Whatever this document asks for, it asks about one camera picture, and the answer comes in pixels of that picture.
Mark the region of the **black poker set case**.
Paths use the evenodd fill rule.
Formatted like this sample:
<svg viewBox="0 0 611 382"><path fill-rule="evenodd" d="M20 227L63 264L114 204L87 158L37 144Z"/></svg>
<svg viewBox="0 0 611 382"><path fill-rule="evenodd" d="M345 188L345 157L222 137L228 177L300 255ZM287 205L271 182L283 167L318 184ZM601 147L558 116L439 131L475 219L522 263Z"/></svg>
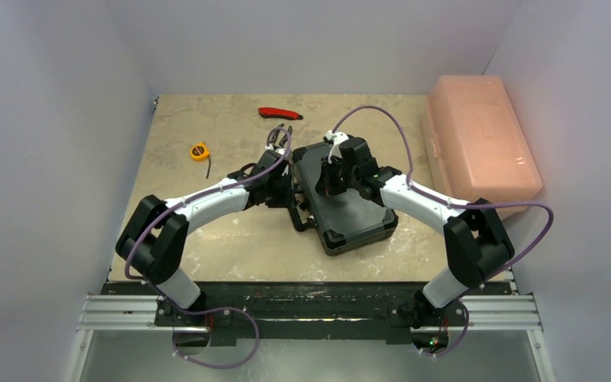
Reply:
<svg viewBox="0 0 611 382"><path fill-rule="evenodd" d="M328 152L328 145L319 142L292 153L292 196L287 210L294 228L299 232L314 229L329 256L390 238L399 223L394 210L365 200L354 189L336 196L316 190L321 159Z"/></svg>

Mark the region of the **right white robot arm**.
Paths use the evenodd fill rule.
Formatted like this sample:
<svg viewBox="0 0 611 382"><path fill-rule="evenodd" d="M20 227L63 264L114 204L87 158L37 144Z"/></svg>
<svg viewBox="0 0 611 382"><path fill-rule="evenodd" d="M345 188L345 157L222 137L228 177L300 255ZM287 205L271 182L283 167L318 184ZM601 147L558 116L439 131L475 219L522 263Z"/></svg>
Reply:
<svg viewBox="0 0 611 382"><path fill-rule="evenodd" d="M320 190L333 196L354 189L365 200L403 212L444 238L446 267L422 288L414 304L421 322L435 323L449 303L494 276L514 256L501 219L487 200L448 201L400 170L378 166L363 138L328 133L324 140L329 153L321 160Z"/></svg>

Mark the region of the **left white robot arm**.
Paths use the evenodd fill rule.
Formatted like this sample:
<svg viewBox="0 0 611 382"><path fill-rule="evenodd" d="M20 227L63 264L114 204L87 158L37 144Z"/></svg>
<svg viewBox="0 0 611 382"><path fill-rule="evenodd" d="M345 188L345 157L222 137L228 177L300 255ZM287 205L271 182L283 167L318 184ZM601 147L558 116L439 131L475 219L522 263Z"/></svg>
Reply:
<svg viewBox="0 0 611 382"><path fill-rule="evenodd" d="M167 200L143 197L117 240L116 254L175 304L174 314L185 325L198 324L205 315L203 293L181 268L188 235L257 205L282 206L290 186L289 156L287 149L265 150L252 170L229 173L196 193Z"/></svg>

